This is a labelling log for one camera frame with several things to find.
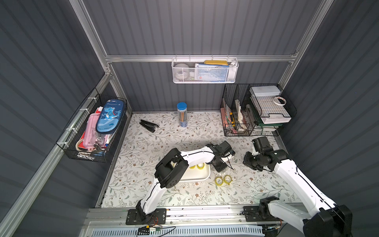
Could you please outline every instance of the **mounting plate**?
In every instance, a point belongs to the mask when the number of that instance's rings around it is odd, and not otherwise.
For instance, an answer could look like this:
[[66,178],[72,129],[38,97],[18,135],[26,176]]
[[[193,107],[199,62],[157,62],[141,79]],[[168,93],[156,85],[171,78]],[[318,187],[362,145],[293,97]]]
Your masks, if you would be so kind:
[[137,224],[154,225],[154,220],[156,220],[156,217],[158,218],[157,224],[165,224],[166,212],[167,210],[165,208],[156,209],[154,212],[150,213],[147,216],[147,219],[149,220],[149,222],[142,222],[141,217],[138,215],[137,209],[130,209],[128,211],[128,217],[126,218],[125,224],[127,226],[137,225]]
[[272,217],[267,219],[262,219],[258,214],[259,206],[244,206],[243,211],[247,213],[245,216],[246,222],[255,222],[255,221],[280,221],[279,218]]

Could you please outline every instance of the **black stapler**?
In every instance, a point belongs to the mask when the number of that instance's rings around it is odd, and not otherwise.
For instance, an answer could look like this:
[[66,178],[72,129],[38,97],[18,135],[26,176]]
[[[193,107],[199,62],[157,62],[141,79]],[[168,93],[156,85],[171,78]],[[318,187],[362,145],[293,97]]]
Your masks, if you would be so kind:
[[155,123],[148,122],[148,121],[145,121],[145,120],[142,120],[142,119],[141,119],[141,121],[140,121],[139,124],[142,125],[143,127],[145,127],[150,132],[155,132],[155,127],[157,127],[157,128],[159,127],[159,125],[157,125]]

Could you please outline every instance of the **pencil holder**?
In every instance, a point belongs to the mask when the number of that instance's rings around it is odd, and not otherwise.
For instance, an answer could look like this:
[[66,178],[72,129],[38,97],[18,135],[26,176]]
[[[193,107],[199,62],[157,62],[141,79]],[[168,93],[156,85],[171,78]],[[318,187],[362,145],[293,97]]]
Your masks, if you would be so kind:
[[179,125],[187,127],[187,104],[180,102],[176,107],[178,108]]

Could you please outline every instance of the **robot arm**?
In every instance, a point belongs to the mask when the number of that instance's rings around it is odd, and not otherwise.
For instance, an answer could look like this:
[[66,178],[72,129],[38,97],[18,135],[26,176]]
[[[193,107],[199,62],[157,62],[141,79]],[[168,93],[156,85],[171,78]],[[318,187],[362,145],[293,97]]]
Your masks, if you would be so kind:
[[207,144],[203,148],[188,152],[180,152],[177,148],[172,149],[156,165],[153,184],[146,197],[136,206],[138,215],[141,219],[148,221],[149,214],[155,211],[166,190],[180,181],[188,167],[200,163],[211,163],[220,172],[227,167],[223,159],[234,154],[235,152],[226,141],[220,145]]
[[288,183],[298,195],[308,213],[300,211],[280,201],[277,197],[262,199],[259,215],[277,217],[304,233],[306,237],[347,237],[351,236],[352,213],[345,206],[338,206],[323,194],[297,167],[284,150],[270,146],[266,137],[253,140],[254,149],[247,152],[243,163],[262,171],[267,166]]

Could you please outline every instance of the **leaf pattern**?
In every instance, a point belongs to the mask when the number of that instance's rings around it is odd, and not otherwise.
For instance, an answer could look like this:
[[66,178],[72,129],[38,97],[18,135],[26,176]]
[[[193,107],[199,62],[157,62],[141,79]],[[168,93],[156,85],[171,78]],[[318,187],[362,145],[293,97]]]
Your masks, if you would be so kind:
[[[139,124],[140,119],[159,124],[150,133]],[[230,159],[234,170],[218,173],[211,166],[209,179],[202,182],[178,183],[169,189],[159,206],[197,206],[256,204],[268,196],[284,202],[300,202],[288,184],[275,172],[257,172],[242,164],[255,137],[225,137],[220,113],[188,113],[188,126],[178,124],[177,113],[133,114],[120,150],[102,207],[135,207],[152,185],[155,166],[172,148],[180,151],[199,149],[208,143],[227,141],[236,152]],[[267,137],[278,149],[274,137]],[[217,186],[215,178],[232,177],[230,185]]]

